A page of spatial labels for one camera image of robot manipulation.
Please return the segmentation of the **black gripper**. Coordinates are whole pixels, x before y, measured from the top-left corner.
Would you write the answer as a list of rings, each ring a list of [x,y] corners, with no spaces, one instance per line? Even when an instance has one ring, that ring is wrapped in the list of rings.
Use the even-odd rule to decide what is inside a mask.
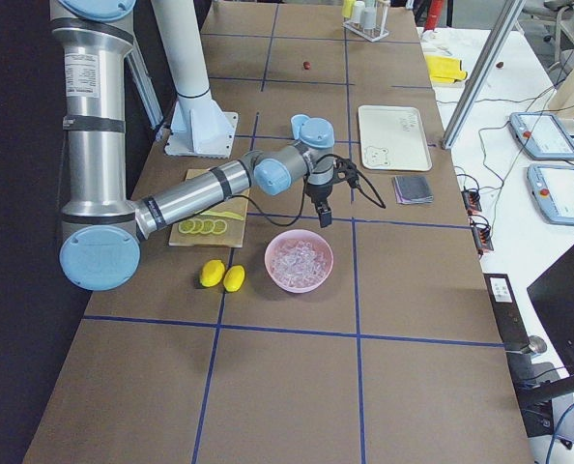
[[[333,186],[342,182],[351,189],[359,187],[358,169],[349,159],[320,159],[306,181],[304,191],[315,206],[321,228],[332,224],[329,198]]]

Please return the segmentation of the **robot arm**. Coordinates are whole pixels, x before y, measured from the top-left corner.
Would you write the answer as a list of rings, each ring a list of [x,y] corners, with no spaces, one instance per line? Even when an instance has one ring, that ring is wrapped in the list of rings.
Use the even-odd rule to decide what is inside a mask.
[[[71,198],[61,211],[59,261],[67,279],[92,291],[121,286],[152,234],[254,187],[278,195],[302,182],[302,197],[321,225],[330,225],[333,187],[357,189],[362,179],[335,153],[331,123],[296,116],[291,143],[233,158],[238,116],[212,96],[190,1],[152,5],[177,101],[168,132],[158,135],[136,187],[127,189],[125,76],[143,64],[134,8],[131,1],[50,5],[52,34],[64,50]]]

